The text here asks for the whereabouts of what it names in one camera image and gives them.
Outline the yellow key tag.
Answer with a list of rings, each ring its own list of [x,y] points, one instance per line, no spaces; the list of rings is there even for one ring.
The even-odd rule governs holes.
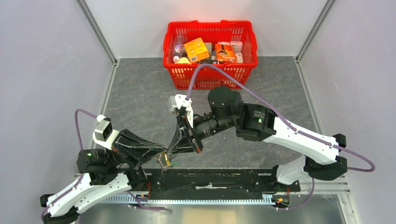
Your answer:
[[[169,158],[168,158],[168,156],[167,156],[167,154],[165,153],[164,154],[164,159],[165,159],[165,162],[166,162],[166,164],[167,164],[167,166],[171,166],[171,164],[170,164],[170,161],[169,161]]]

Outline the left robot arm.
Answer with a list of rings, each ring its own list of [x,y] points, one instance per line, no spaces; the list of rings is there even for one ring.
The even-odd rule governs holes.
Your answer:
[[[109,131],[105,138],[95,133],[93,139],[100,148],[79,152],[80,176],[60,192],[41,196],[43,223],[71,224],[110,196],[147,191],[148,178],[142,165],[167,150],[127,129]]]

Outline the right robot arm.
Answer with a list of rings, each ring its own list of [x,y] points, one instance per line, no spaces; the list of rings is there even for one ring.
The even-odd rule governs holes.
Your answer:
[[[195,115],[184,95],[169,98],[177,127],[163,154],[166,166],[177,154],[200,153],[203,139],[235,128],[236,136],[244,140],[278,144],[301,154],[292,162],[272,168],[269,184],[276,191],[300,179],[332,181],[347,172],[347,160],[339,155],[339,147],[346,143],[344,135],[324,136],[302,127],[293,130],[272,109],[244,103],[238,91],[225,86],[212,89],[207,99],[211,112]]]

